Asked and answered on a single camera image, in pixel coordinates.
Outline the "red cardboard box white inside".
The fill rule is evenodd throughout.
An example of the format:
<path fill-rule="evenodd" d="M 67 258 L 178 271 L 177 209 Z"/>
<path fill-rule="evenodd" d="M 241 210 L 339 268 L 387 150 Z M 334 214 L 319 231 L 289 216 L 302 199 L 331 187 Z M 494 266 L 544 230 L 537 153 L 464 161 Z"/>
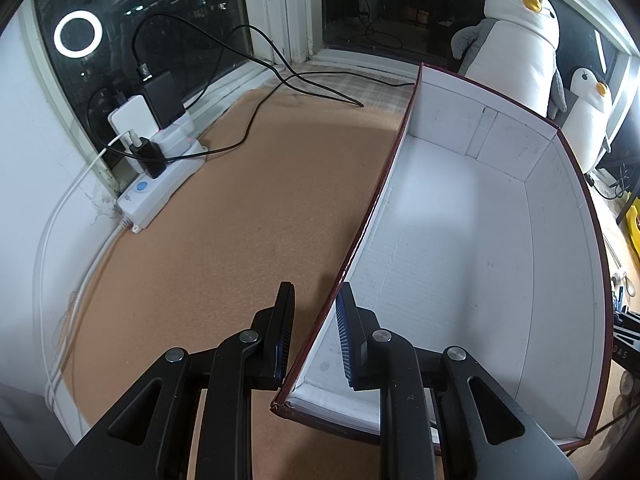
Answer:
<path fill-rule="evenodd" d="M 422 66 L 338 271 L 415 346 L 471 353 L 563 450 L 596 433 L 613 307 L 603 235 L 561 130 Z"/>

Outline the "white power strip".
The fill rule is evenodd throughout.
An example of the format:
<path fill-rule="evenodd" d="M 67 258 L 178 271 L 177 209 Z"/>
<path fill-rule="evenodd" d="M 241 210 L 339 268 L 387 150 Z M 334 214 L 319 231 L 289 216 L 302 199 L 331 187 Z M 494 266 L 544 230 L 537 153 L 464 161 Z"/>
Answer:
<path fill-rule="evenodd" d="M 157 177 L 143 169 L 119 197 L 119 209 L 131 223 L 132 232 L 146 229 L 178 188 L 204 165 L 205 148 L 193 131 L 193 119 L 185 112 L 149 137 L 152 147 L 166 158 L 165 169 Z"/>

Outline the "small black usb charger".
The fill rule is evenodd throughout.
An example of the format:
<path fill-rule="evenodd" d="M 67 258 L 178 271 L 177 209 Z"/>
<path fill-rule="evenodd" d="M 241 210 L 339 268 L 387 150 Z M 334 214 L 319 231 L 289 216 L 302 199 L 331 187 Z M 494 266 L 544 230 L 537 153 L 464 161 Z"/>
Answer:
<path fill-rule="evenodd" d="M 166 170 L 166 158 L 160 147 L 151 140 L 135 138 L 130 145 L 130 151 L 151 179 L 156 179 Z"/>

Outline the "white flat charger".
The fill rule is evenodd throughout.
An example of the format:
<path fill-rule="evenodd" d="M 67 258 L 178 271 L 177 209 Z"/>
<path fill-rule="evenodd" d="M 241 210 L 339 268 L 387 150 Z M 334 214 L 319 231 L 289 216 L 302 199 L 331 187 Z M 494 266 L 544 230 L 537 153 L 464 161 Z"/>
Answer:
<path fill-rule="evenodd" d="M 119 140 L 130 145 L 128 133 L 134 132 L 139 138 L 152 139 L 160 127 L 143 96 L 132 96 L 107 116 L 108 123 L 119 135 Z"/>

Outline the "black power adapter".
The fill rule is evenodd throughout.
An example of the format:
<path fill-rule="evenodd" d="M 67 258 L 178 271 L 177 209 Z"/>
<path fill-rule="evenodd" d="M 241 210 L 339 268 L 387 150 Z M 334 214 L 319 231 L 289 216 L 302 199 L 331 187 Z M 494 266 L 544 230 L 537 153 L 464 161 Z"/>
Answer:
<path fill-rule="evenodd" d="M 141 90 L 160 129 L 165 129 L 186 112 L 169 70 L 142 82 Z"/>

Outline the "yellow bowl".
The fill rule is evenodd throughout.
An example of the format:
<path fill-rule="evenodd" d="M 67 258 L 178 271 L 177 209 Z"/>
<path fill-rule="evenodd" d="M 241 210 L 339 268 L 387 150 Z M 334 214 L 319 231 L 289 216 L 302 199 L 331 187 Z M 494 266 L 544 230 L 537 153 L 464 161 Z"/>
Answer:
<path fill-rule="evenodd" d="M 639 264 L 639 199 L 635 198 L 620 220 L 620 229 L 632 252 L 635 264 Z"/>

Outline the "small plush penguin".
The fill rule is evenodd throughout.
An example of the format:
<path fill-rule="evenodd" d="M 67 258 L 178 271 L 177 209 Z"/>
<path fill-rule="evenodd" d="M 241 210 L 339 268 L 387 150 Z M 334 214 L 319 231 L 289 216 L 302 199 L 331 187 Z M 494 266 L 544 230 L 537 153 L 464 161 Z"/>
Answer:
<path fill-rule="evenodd" d="M 565 95 L 567 112 L 560 120 L 561 130 L 586 174 L 597 163 L 606 137 L 612 113 L 611 90 L 589 68 L 578 67 Z"/>

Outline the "large plush penguin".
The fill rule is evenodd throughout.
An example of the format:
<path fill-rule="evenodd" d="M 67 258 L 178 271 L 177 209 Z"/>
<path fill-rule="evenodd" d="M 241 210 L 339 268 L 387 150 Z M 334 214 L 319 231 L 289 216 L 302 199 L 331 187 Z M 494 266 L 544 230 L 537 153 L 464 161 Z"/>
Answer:
<path fill-rule="evenodd" d="M 460 75 L 553 119 L 567 111 L 559 44 L 550 0 L 485 0 L 484 18 L 458 30 L 450 49 Z"/>

